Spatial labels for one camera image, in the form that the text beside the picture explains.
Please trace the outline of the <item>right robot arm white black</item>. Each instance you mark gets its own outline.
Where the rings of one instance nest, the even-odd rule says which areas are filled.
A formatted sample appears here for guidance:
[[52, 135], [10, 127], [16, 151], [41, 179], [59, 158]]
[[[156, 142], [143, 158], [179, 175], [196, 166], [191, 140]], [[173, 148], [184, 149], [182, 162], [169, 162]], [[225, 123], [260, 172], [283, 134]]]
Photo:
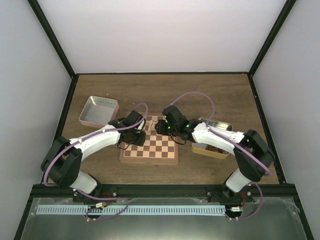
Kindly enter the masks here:
[[225, 200], [236, 200], [246, 185], [259, 182], [263, 176], [271, 174], [269, 167], [275, 154], [255, 130], [235, 132], [210, 126], [208, 121], [188, 120], [174, 105], [165, 108], [162, 114], [164, 120], [159, 120], [155, 125], [159, 135], [210, 145], [235, 157], [238, 168], [221, 188]]

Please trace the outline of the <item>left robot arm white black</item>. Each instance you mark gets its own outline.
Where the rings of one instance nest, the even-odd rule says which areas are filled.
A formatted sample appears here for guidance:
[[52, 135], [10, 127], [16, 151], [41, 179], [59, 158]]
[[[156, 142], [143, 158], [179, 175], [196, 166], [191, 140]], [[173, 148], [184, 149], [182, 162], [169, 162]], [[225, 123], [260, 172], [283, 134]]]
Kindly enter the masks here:
[[143, 146], [146, 117], [132, 110], [127, 117], [112, 120], [87, 135], [72, 139], [56, 138], [40, 167], [44, 173], [44, 185], [72, 188], [83, 193], [89, 201], [97, 202], [102, 196], [102, 189], [98, 180], [80, 170], [82, 161], [109, 146], [119, 149], [122, 145]]

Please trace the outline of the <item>wooden chess board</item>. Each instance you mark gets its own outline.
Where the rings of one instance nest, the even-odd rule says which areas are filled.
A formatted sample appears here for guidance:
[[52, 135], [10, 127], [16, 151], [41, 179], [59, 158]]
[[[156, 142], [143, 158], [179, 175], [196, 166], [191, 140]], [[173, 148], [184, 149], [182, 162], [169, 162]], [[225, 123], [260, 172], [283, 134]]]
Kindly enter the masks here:
[[150, 120], [163, 120], [160, 112], [150, 112], [146, 116], [143, 131], [146, 133], [143, 146], [121, 144], [119, 160], [123, 163], [146, 164], [177, 164], [179, 162], [179, 148], [170, 136], [159, 135], [156, 130], [147, 131]]

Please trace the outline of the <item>dark brown chess pieces pile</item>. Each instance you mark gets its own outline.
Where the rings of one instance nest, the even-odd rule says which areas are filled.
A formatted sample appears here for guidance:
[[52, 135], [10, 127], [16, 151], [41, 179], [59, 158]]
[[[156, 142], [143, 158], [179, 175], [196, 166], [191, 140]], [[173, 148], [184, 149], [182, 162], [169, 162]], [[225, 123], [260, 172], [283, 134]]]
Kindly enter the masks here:
[[207, 145], [205, 148], [207, 151], [211, 151], [211, 152], [216, 152], [216, 153], [220, 153], [220, 154], [224, 154], [224, 150], [220, 149], [218, 147], [214, 147], [212, 145]]

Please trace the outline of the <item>yellow metal tin tray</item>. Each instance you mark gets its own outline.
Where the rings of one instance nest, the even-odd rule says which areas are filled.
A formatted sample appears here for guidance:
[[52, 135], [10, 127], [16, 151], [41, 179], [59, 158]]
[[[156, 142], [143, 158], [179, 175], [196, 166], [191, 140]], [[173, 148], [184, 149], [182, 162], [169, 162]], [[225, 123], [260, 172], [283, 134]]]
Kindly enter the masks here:
[[[233, 126], [230, 123], [221, 122], [213, 119], [209, 120], [208, 125], [210, 127], [215, 127], [225, 131], [233, 130]], [[217, 148], [212, 145], [204, 144], [204, 143], [193, 143], [191, 150], [195, 154], [204, 155], [204, 156], [221, 159], [221, 160], [226, 159], [230, 155], [229, 152], [223, 149]]]

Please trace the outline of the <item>pink metal tin tray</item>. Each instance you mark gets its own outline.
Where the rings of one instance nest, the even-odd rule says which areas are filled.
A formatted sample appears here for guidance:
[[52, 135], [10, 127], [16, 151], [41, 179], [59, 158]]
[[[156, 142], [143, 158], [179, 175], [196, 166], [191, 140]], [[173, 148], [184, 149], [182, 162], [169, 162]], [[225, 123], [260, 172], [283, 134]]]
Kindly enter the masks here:
[[118, 109], [115, 99], [90, 96], [78, 119], [83, 126], [100, 129], [116, 118]]

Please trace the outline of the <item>black aluminium frame rail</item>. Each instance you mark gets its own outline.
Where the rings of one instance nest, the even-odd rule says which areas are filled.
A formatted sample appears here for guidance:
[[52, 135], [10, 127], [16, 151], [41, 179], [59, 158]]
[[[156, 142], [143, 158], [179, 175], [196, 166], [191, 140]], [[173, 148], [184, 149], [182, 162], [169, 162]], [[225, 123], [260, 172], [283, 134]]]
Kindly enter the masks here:
[[[263, 197], [293, 197], [298, 195], [294, 184], [259, 184]], [[232, 193], [222, 184], [100, 184], [91, 193], [92, 196], [103, 198], [107, 196], [118, 198], [208, 198], [210, 201], [223, 202], [240, 199], [240, 193], [245, 196], [259, 197], [258, 188], [252, 183], [245, 186], [240, 193]], [[87, 201], [81, 193], [74, 196], [72, 188], [60, 189], [56, 186], [47, 187], [42, 184], [33, 185], [30, 198], [76, 198], [77, 201]]]

